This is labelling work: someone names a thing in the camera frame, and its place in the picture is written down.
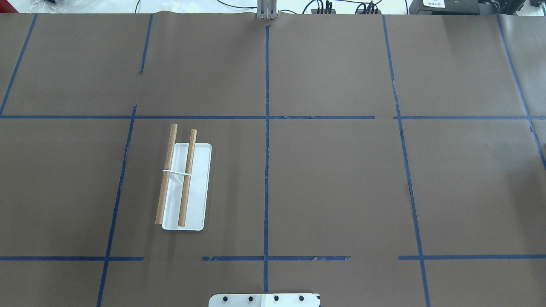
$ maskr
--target wooden dowel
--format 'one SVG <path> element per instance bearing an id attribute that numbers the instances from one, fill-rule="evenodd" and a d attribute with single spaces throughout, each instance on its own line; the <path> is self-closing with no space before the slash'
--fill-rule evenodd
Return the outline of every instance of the wooden dowel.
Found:
<path id="1" fill-rule="evenodd" d="M 176 143 L 176 132 L 178 125 L 171 124 L 171 132 L 169 134 L 169 145 L 167 145 L 167 157 L 165 158 L 165 168 L 170 169 L 173 163 L 174 144 Z M 169 172 L 163 172 L 161 179 L 161 190 L 159 191 L 159 203 L 157 204 L 156 224 L 163 223 L 163 213 L 165 212 L 165 202 L 167 201 L 167 186 L 169 185 Z"/>
<path id="2" fill-rule="evenodd" d="M 192 173 L 193 156 L 195 153 L 195 139 L 197 138 L 197 130 L 192 129 L 189 134 L 188 158 L 186 159 L 186 173 Z M 186 211 L 188 210 L 189 196 L 189 181 L 191 176 L 184 176 L 184 184 L 182 185 L 182 200 L 180 201 L 180 215 L 178 216 L 178 226 L 186 225 Z"/>

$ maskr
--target white tray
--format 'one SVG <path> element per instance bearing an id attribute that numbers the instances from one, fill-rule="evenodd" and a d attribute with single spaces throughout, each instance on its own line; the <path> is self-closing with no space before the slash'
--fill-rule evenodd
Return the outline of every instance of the white tray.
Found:
<path id="1" fill-rule="evenodd" d="M 209 189 L 210 159 L 212 146 L 210 144 L 195 145 L 192 176 L 189 185 L 188 210 L 186 225 L 178 226 L 180 200 L 184 176 L 171 173 L 167 187 L 167 201 L 163 213 L 162 227 L 165 230 L 200 231 L 205 226 L 206 195 Z M 188 143 L 176 143 L 173 151 L 171 170 L 183 173 L 186 170 Z"/>

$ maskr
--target blue tape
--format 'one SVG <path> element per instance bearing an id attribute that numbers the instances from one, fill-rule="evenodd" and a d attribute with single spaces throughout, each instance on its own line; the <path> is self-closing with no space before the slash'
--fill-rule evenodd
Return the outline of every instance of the blue tape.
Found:
<path id="1" fill-rule="evenodd" d="M 144 257 L 110 257 L 108 261 L 144 261 Z"/>
<path id="2" fill-rule="evenodd" d="M 269 256 L 271 261 L 345 261 L 350 256 Z"/>
<path id="3" fill-rule="evenodd" d="M 272 120 L 374 120 L 375 116 L 271 116 Z"/>
<path id="4" fill-rule="evenodd" d="M 399 256 L 399 260 L 546 259 L 546 255 L 427 255 Z"/>
<path id="5" fill-rule="evenodd" d="M 98 296 L 98 299 L 97 299 L 97 307 L 100 307 L 100 305 L 102 304 L 102 296 L 104 294 L 104 284 L 106 283 L 106 274 L 108 272 L 108 261 L 104 261 L 104 266 L 103 266 L 103 274 L 102 274 L 102 277 L 100 278 L 100 287 L 99 287 L 99 296 Z"/>
<path id="6" fill-rule="evenodd" d="M 268 292 L 269 256 L 269 27 L 265 28 L 265 195 L 264 195 L 264 293 Z"/>
<path id="7" fill-rule="evenodd" d="M 268 261 L 345 261 L 350 256 L 268 256 Z M 203 261 L 263 261 L 262 256 L 213 256 L 202 257 Z"/>
<path id="8" fill-rule="evenodd" d="M 207 115 L 137 115 L 136 119 L 188 119 L 188 120 L 265 120 L 265 116 L 207 116 Z"/>
<path id="9" fill-rule="evenodd" d="M 146 42 L 144 43 L 144 52 L 142 52 L 142 64 L 140 65 L 140 70 L 138 71 L 141 74 L 144 71 L 144 64 L 146 63 L 146 54 L 148 53 L 148 42 L 150 41 L 150 32 L 152 31 L 152 20 L 153 14 L 150 14 L 150 20 L 148 21 L 148 32 L 146 33 Z"/>
<path id="10" fill-rule="evenodd" d="M 408 182 L 408 188 L 409 188 L 409 197 L 411 200 L 411 207 L 413 212 L 413 227 L 415 229 L 415 237 L 417 241 L 417 250 L 419 252 L 419 256 L 423 255 L 423 247 L 421 245 L 421 235 L 419 231 L 419 221 L 417 220 L 417 209 L 415 206 L 415 198 L 413 195 L 413 186 L 411 182 L 411 173 L 410 173 L 410 165 L 408 162 L 408 156 L 406 151 L 406 140 L 404 138 L 404 131 L 402 126 L 402 120 L 401 120 L 401 113 L 400 113 L 400 103 L 398 101 L 398 94 L 396 93 L 396 87 L 394 85 L 394 67 L 393 67 L 393 59 L 391 57 L 390 53 L 390 44 L 389 44 L 389 34 L 387 32 L 387 21 L 385 19 L 385 15 L 381 15 L 383 19 L 383 32 L 385 34 L 385 44 L 387 46 L 387 58 L 389 60 L 389 70 L 390 70 L 390 79 L 393 86 L 393 95 L 394 100 L 396 101 L 396 116 L 398 121 L 398 129 L 400 132 L 400 141 L 402 143 L 402 153 L 404 157 L 404 165 L 406 168 L 406 178 Z M 426 270 L 425 270 L 425 262 L 420 259 L 420 266 L 421 266 L 421 278 L 423 279 L 423 290 L 425 292 L 425 303 L 427 307 L 430 307 L 430 297 L 429 297 L 429 286 L 426 280 Z"/>
<path id="11" fill-rule="evenodd" d="M 403 120 L 527 120 L 526 116 L 397 116 Z"/>
<path id="12" fill-rule="evenodd" d="M 34 29 L 34 24 L 36 24 L 36 18 L 38 18 L 38 14 L 35 14 L 34 17 L 32 18 L 32 23 L 27 33 L 27 38 L 25 39 L 23 48 L 21 48 L 21 53 L 19 54 L 19 58 L 17 59 L 17 63 L 15 64 L 15 69 L 13 70 L 13 74 L 11 74 L 11 79 L 9 80 L 8 88 L 5 91 L 4 100 L 2 101 L 2 106 L 0 107 L 0 115 L 4 113 L 5 104 L 8 101 L 9 93 L 11 92 L 11 87 L 13 86 L 13 81 L 15 80 L 15 76 L 17 75 L 17 71 L 19 70 L 19 65 L 21 64 L 21 61 L 23 60 L 23 55 L 25 54 L 25 50 L 27 49 L 28 41 L 31 38 L 32 30 Z"/>
<path id="13" fill-rule="evenodd" d="M 112 224 L 110 226 L 110 235 L 108 236 L 108 245 L 106 246 L 106 256 L 104 258 L 103 275 L 100 279 L 99 295 L 97 299 L 97 307 L 100 307 L 102 303 L 102 296 L 104 293 L 104 284 L 106 282 L 106 275 L 108 273 L 108 262 L 110 261 L 110 252 L 112 250 L 112 241 L 114 239 L 114 230 L 116 229 L 117 211 L 120 206 L 121 188 L 123 186 L 123 179 L 125 177 L 125 167 L 127 165 L 127 153 L 129 152 L 129 145 L 131 143 L 131 137 L 133 135 L 133 126 L 135 122 L 135 114 L 137 113 L 137 106 L 133 107 L 133 113 L 131 115 L 131 123 L 129 124 L 129 133 L 127 134 L 127 142 L 125 143 L 125 152 L 123 154 L 123 163 L 121 164 L 120 182 L 117 185 L 116 203 L 114 205 L 114 213 L 112 214 Z"/>
<path id="14" fill-rule="evenodd" d="M 3 119 L 125 119 L 128 115 L 2 115 Z"/>
<path id="15" fill-rule="evenodd" d="M 213 256 L 202 257 L 203 261 L 263 261 L 263 256 Z"/>
<path id="16" fill-rule="evenodd" d="M 510 51 L 508 50 L 508 45 L 506 44 L 505 32 L 502 29 L 502 22 L 501 22 L 501 17 L 499 16 L 499 14 L 497 14 L 497 23 L 498 23 L 498 30 L 501 33 L 502 45 L 505 48 L 506 57 L 508 58 L 508 63 L 510 64 L 512 75 L 514 76 L 515 83 L 518 87 L 518 92 L 519 92 L 519 96 L 521 97 L 523 108 L 525 109 L 525 115 L 527 115 L 527 119 L 529 120 L 529 125 L 531 126 L 531 133 L 533 134 L 533 138 L 535 139 L 535 144 L 537 145 L 538 153 L 541 156 L 542 166 L 544 167 L 544 169 L 546 169 L 546 158 L 544 158 L 544 152 L 542 151 L 541 142 L 538 140 L 535 124 L 533 124 L 533 119 L 531 119 L 531 113 L 529 112 L 527 101 L 525 100 L 525 96 L 523 95 L 523 90 L 521 90 L 521 84 L 519 82 L 518 74 L 515 72 L 514 63 L 512 62 L 512 57 L 510 55 Z"/>

